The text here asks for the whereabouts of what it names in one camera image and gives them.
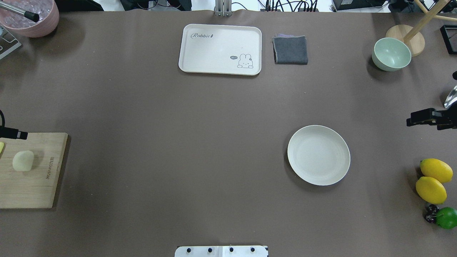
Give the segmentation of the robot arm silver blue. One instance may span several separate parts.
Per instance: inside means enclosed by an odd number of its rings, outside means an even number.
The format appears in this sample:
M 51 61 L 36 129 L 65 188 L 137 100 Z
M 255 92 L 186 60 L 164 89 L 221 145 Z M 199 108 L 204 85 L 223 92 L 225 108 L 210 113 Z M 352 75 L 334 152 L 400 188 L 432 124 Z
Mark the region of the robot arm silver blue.
M 1 124 L 0 124 L 0 138 L 8 139 L 21 139 L 26 140 L 28 138 L 28 132 L 20 131 L 11 127 L 5 126 L 5 116 L 2 111 L 0 111 Z

